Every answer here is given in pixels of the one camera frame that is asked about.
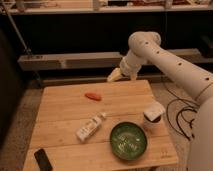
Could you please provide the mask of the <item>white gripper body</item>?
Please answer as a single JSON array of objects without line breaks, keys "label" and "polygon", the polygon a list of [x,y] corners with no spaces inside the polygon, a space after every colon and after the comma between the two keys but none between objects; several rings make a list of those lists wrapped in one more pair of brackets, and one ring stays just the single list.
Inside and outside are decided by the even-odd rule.
[{"label": "white gripper body", "polygon": [[141,69],[141,60],[138,57],[125,56],[120,62],[121,73],[125,76],[137,74]]}]

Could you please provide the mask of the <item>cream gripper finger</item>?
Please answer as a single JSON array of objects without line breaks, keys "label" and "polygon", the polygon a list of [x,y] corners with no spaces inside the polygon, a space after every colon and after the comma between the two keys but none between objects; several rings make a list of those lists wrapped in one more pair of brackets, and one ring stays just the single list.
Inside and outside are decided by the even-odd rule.
[{"label": "cream gripper finger", "polygon": [[130,80],[135,81],[137,79],[137,74],[130,75]]},{"label": "cream gripper finger", "polygon": [[119,68],[115,68],[111,74],[107,77],[108,82],[114,82],[122,78],[122,73]]}]

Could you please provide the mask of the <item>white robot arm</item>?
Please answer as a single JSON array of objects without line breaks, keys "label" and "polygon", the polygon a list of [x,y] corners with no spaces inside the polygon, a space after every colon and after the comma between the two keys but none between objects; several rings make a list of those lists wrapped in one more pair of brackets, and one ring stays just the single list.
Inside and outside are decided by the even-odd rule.
[{"label": "white robot arm", "polygon": [[160,47],[157,32],[134,32],[128,39],[129,51],[107,77],[114,82],[129,76],[137,78],[141,67],[150,61],[199,105],[190,143],[187,171],[213,171],[213,73]]}]

